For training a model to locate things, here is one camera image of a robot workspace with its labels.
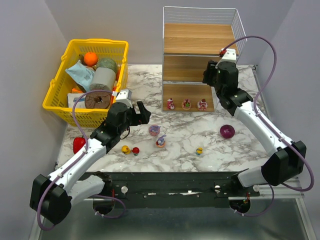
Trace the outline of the grey brown cylinder roll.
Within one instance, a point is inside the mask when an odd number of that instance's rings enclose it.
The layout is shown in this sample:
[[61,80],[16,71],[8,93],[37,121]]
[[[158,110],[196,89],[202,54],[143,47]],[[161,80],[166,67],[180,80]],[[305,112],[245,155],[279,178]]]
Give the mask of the grey brown cylinder roll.
[[97,68],[89,86],[90,93],[85,96],[85,108],[107,109],[111,104],[115,81],[116,73],[112,69]]

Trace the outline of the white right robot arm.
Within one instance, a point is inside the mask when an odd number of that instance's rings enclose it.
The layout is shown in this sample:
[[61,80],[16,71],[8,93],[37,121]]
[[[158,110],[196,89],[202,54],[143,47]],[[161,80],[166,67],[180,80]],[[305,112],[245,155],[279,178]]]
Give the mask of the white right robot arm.
[[261,143],[269,159],[262,165],[237,173],[234,182],[243,188],[270,184],[278,186],[299,175],[307,147],[285,136],[258,109],[253,98],[238,87],[239,71],[234,62],[210,60],[203,73],[204,84],[215,89],[221,106],[242,122]]

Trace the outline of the red bell pepper toy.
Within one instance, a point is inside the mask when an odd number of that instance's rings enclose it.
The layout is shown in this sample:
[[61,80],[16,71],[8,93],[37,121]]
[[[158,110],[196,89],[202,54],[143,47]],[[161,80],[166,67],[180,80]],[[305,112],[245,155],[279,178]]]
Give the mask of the red bell pepper toy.
[[76,154],[86,144],[84,137],[76,137],[73,140],[73,153]]

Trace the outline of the red hair mermaid toy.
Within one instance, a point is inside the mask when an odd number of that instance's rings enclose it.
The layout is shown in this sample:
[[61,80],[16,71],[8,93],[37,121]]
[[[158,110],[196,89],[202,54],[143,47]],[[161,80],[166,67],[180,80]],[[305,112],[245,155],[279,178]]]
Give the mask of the red hair mermaid toy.
[[131,151],[134,156],[138,156],[140,153],[140,149],[138,147],[134,147]]

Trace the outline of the purple bunny cupcake toy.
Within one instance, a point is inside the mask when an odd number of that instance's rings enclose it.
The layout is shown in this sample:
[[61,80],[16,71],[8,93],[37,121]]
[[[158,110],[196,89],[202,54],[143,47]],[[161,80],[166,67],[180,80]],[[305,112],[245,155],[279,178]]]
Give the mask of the purple bunny cupcake toy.
[[162,135],[161,137],[159,137],[158,139],[157,139],[157,141],[156,141],[156,146],[157,147],[159,147],[159,148],[163,148],[165,145],[166,145],[166,140],[165,140],[165,137],[166,137],[167,135],[166,134],[164,134],[164,135]]

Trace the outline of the purple onion toy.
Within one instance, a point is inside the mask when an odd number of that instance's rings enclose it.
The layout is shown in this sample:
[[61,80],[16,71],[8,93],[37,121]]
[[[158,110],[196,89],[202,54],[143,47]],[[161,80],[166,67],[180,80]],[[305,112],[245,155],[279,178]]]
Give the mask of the purple onion toy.
[[231,139],[235,135],[235,129],[232,125],[225,124],[220,130],[220,135],[225,139]]

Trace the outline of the green round melon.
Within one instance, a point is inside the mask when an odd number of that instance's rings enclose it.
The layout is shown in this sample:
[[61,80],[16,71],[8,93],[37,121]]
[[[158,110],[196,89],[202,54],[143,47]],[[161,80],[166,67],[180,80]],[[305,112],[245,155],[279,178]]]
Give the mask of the green round melon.
[[98,68],[106,68],[106,69],[113,70],[115,74],[118,72],[117,63],[112,58],[108,58],[108,57],[104,57],[98,60],[96,64],[96,69]]

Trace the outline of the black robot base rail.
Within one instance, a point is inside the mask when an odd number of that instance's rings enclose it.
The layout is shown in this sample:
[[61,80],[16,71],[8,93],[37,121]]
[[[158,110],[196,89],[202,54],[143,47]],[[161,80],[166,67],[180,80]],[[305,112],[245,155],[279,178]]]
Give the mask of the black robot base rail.
[[258,197],[235,182],[235,172],[86,172],[105,182],[101,194],[114,196],[128,209],[228,208],[231,201]]

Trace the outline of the small yellow blue toy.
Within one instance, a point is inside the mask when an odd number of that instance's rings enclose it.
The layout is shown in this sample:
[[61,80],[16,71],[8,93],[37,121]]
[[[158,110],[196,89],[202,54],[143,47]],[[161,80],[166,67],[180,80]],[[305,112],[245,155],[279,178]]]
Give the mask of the small yellow blue toy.
[[200,156],[202,153],[203,153],[203,148],[202,148],[202,147],[198,147],[198,148],[196,149],[196,151],[195,151],[195,154],[196,154],[197,156]]

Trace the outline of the yellow duck toy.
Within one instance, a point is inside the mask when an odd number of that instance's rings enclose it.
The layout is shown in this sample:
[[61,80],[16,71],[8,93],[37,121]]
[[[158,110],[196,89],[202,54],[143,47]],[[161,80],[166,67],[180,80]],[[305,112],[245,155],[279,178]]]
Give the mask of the yellow duck toy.
[[121,148],[122,153],[124,153],[125,155],[128,155],[131,153],[130,148],[127,145],[123,145]]

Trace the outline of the white box in basket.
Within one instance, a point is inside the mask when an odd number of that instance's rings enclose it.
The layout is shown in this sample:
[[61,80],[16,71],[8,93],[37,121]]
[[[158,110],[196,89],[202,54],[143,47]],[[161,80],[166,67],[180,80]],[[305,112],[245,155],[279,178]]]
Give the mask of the white box in basket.
[[76,108],[85,109],[85,97],[81,98],[82,93],[68,93],[67,94],[67,105],[68,108],[73,108],[75,102],[79,99]]

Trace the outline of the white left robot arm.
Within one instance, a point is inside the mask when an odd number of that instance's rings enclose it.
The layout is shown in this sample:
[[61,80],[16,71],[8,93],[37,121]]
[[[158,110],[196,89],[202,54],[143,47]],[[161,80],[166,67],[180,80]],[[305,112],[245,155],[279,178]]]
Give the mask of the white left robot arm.
[[41,229],[49,230],[43,226],[41,217],[57,225],[74,205],[98,195],[107,186],[108,181],[101,173],[95,173],[86,180],[80,180],[80,177],[119,143],[125,130],[149,123],[151,112],[142,101],[137,101],[137,106],[139,113],[123,102],[114,103],[106,119],[90,137],[85,138],[85,145],[70,160],[49,176],[40,174],[34,179],[30,207],[36,211]]

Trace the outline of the yellow plastic basket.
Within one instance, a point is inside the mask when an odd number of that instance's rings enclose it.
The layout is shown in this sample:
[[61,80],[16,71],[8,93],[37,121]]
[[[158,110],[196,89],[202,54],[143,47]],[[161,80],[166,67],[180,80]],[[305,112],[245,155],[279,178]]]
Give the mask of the yellow plastic basket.
[[43,108],[72,126],[96,128],[107,117],[128,80],[129,43],[103,38],[73,39],[50,82]]

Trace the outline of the orange fruit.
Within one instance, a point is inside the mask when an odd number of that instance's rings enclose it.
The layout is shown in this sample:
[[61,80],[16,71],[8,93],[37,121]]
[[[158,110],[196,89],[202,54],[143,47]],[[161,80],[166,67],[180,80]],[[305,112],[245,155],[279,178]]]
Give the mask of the orange fruit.
[[83,61],[87,66],[92,67],[92,66],[97,64],[97,62],[99,61],[99,58],[98,58],[98,55],[96,53],[87,52],[84,55]]

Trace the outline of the purple owl pink cup toy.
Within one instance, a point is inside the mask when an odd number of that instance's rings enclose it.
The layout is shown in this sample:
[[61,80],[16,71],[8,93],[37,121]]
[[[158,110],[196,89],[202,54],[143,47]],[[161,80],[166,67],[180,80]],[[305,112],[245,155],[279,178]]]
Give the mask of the purple owl pink cup toy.
[[160,134],[161,127],[159,125],[153,124],[149,127],[148,132],[151,136],[155,137]]

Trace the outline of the light blue snack bag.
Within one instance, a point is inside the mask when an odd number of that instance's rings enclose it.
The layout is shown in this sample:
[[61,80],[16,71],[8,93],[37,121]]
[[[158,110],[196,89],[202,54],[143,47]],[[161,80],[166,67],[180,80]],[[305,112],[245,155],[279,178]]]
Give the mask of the light blue snack bag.
[[76,64],[67,68],[65,72],[86,92],[91,90],[90,85],[95,74],[93,68],[83,65],[81,61],[78,60]]

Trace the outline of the pink bear green flower toy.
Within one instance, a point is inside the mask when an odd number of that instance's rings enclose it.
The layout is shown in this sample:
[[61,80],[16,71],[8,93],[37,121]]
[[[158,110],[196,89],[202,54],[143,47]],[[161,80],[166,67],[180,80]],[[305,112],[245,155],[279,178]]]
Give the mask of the pink bear green flower toy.
[[182,103],[181,103],[181,107],[183,110],[190,110],[191,109],[191,101],[189,98],[185,98]]

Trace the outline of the pink strawberry cake toy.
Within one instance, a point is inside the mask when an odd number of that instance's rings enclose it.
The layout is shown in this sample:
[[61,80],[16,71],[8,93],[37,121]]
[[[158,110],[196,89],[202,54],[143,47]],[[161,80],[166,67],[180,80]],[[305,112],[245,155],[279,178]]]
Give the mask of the pink strawberry cake toy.
[[206,99],[203,98],[197,103],[197,109],[198,111],[206,111],[208,108],[208,104],[206,102]]

